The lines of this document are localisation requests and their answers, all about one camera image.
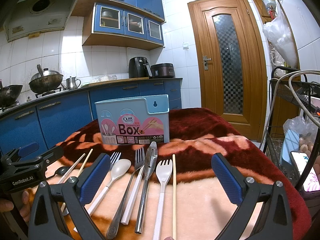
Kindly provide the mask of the steel fork white handle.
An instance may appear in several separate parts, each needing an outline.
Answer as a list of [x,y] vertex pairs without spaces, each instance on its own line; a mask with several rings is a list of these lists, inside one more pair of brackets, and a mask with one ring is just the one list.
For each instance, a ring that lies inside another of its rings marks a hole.
[[138,171],[138,175],[135,181],[135,184],[132,188],[131,194],[129,196],[129,200],[127,202],[125,211],[123,213],[122,219],[121,219],[121,224],[124,225],[128,225],[129,224],[129,220],[131,217],[131,213],[133,210],[133,206],[135,204],[136,201],[136,197],[137,197],[137,193],[140,187],[140,183],[141,183],[141,178],[142,178],[142,174],[144,172],[144,161],[145,161],[145,152],[144,152],[144,148],[141,147],[139,149],[136,149],[135,151],[135,170]]

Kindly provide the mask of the white plastic fork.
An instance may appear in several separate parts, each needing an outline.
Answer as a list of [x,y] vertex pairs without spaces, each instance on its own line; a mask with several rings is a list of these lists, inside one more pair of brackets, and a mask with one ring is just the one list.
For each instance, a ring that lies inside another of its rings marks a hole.
[[152,238],[153,240],[159,240],[161,237],[165,188],[171,177],[171,174],[172,174],[172,160],[169,159],[169,160],[160,161],[156,167],[156,176],[158,181],[160,182],[161,189],[159,194],[155,227],[153,231],[153,238]]

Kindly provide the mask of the beige spoon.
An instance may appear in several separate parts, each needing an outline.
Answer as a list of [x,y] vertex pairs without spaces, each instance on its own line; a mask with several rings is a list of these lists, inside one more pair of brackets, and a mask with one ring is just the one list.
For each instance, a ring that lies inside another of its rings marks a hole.
[[89,207],[88,214],[91,215],[97,208],[97,206],[101,203],[105,195],[107,194],[109,188],[111,185],[120,177],[122,177],[127,170],[131,166],[131,161],[129,159],[120,159],[117,161],[111,170],[111,179],[107,183],[107,185],[104,187],[104,189],[100,192],[100,194],[97,196],[93,204]]

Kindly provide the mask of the fork under spoon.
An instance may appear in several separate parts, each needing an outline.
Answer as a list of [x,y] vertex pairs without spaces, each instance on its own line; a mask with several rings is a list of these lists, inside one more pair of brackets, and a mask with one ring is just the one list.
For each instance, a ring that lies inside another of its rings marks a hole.
[[120,152],[114,152],[110,157],[110,170],[112,170],[112,167],[114,164],[120,159],[121,153]]

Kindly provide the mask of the black air fryer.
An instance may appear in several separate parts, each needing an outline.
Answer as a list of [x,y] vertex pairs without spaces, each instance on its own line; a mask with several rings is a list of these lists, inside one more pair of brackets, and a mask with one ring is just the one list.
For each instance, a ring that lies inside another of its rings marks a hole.
[[133,57],[129,60],[129,78],[152,77],[150,64],[146,57]]

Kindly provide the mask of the stainless steel fork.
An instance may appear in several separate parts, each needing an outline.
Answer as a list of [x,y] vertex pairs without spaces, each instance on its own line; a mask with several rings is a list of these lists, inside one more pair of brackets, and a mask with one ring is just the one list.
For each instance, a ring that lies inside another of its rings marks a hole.
[[122,197],[122,200],[118,206],[118,209],[116,211],[116,214],[114,215],[114,218],[112,219],[112,222],[108,228],[108,231],[106,233],[106,238],[107,239],[114,239],[118,233],[118,229],[119,229],[119,224],[120,224],[120,220],[121,220],[121,216],[122,216],[122,212],[124,209],[124,205],[125,205],[125,201],[127,198],[127,194],[129,192],[130,186],[131,186],[131,182],[133,180],[133,176],[135,174],[136,171],[138,171],[143,165],[139,164],[137,167],[135,167],[135,171],[132,173],[130,180],[128,182],[127,188],[124,192],[124,195]]

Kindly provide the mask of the blue glass-door wall cabinet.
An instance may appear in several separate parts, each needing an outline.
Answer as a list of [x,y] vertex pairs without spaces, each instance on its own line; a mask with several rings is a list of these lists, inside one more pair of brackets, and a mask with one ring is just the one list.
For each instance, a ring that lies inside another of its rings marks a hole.
[[82,44],[152,50],[164,46],[162,24],[136,12],[95,3],[84,18]]

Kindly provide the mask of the bamboo chopstick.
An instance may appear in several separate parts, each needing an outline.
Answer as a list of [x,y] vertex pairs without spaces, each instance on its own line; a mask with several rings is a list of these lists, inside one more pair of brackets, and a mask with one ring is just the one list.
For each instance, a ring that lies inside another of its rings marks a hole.
[[177,185],[177,172],[176,172],[176,156],[172,155],[173,163],[173,179],[172,179],[172,237],[177,239],[177,208],[176,208],[176,185]]

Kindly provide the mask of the wok with lid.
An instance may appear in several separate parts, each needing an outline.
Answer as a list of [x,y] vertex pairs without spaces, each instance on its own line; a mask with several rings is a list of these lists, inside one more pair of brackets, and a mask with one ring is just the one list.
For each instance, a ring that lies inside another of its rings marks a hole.
[[62,74],[48,68],[42,69],[40,64],[37,64],[37,70],[38,72],[31,77],[29,82],[30,89],[36,94],[57,89],[63,80]]

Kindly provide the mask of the black wok far left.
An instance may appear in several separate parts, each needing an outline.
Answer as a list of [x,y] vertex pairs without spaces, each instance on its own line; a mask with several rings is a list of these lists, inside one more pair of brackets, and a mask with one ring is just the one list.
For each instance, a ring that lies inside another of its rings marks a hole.
[[15,103],[21,93],[22,87],[22,85],[9,85],[3,87],[0,92],[0,107],[9,107]]

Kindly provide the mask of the light blue utensil box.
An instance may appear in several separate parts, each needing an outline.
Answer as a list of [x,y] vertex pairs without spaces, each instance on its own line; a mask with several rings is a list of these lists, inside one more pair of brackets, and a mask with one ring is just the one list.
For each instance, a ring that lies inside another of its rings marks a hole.
[[110,99],[95,103],[102,141],[107,145],[142,145],[169,138],[167,94]]

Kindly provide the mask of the small black spoon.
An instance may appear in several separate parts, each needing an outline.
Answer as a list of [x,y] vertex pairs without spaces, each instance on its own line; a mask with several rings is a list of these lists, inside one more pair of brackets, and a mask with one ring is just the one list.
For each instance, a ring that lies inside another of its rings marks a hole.
[[63,176],[68,170],[69,170],[69,166],[61,166],[55,171],[53,175],[47,177],[47,180],[55,177],[56,175]]

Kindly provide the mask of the wooden door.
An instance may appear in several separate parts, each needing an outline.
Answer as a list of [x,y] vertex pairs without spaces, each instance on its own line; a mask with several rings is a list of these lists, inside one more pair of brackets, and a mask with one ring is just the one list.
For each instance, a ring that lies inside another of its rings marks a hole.
[[[188,3],[200,72],[201,105],[250,140],[261,141],[267,74],[261,35],[248,0]],[[204,70],[203,56],[212,60]]]

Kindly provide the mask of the chopstick pair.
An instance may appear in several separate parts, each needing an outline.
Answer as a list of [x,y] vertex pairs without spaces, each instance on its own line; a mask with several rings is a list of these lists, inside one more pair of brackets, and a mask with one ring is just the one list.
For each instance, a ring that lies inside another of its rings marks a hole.
[[69,174],[74,170],[76,165],[81,161],[81,159],[85,156],[86,154],[83,153],[82,156],[67,170],[67,172],[60,178],[60,180],[57,182],[58,184],[63,183],[64,180],[69,176]]
[[[76,175],[76,177],[78,178],[80,176],[80,174],[82,173],[83,169],[84,169],[84,166],[86,165],[87,161],[88,161],[88,158],[90,157],[91,153],[92,153],[93,149],[91,149],[85,159],[85,161],[82,163],[81,167],[80,167],[80,170],[78,172],[78,174]],[[63,213],[63,215],[67,215],[67,211],[65,211],[66,209],[66,204],[63,203],[62,206],[61,206],[61,211]]]

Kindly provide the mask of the steel kettle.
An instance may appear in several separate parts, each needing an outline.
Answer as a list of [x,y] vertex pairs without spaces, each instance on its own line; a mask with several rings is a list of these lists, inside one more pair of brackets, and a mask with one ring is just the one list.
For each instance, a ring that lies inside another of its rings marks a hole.
[[66,84],[64,85],[63,83],[61,83],[61,87],[63,90],[74,90],[74,89],[78,89],[81,85],[81,80],[77,79],[76,77],[69,77],[66,80]]

